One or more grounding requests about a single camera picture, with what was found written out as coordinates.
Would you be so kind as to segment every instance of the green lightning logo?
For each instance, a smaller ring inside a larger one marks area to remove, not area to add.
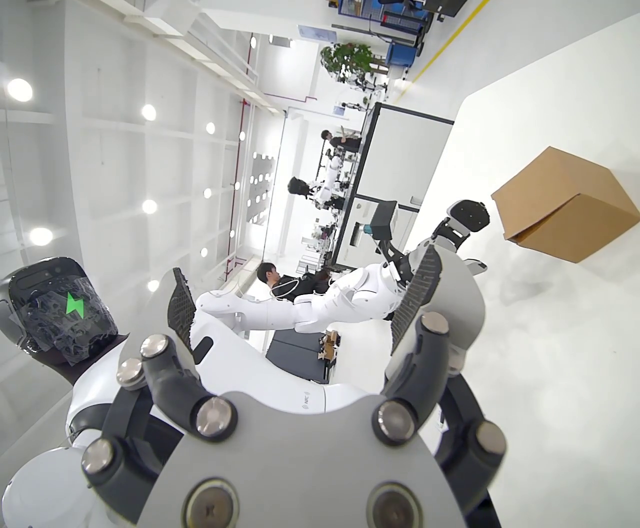
[[[82,299],[74,299],[71,294],[67,292],[67,313],[70,314],[74,310],[84,319],[84,301]]]

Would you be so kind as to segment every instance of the black robot head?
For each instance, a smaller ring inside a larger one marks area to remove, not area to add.
[[[118,335],[86,273],[67,257],[24,266],[0,282],[0,331],[28,354],[57,349],[70,365]]]

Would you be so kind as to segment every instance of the box on desk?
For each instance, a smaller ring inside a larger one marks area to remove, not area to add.
[[[506,240],[569,262],[584,260],[640,221],[609,169],[553,147],[492,198]]]

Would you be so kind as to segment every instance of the potted plant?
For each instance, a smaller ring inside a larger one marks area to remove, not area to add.
[[[320,63],[339,83],[353,76],[364,80],[376,59],[366,44],[331,44],[320,52]]]

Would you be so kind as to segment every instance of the white table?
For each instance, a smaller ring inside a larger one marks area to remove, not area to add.
[[[492,224],[481,259],[487,318],[464,374],[509,451],[491,492],[505,528],[640,523],[640,227],[580,264],[503,240],[490,195],[553,145],[610,168],[640,205],[640,15],[471,95],[407,249],[456,200]]]

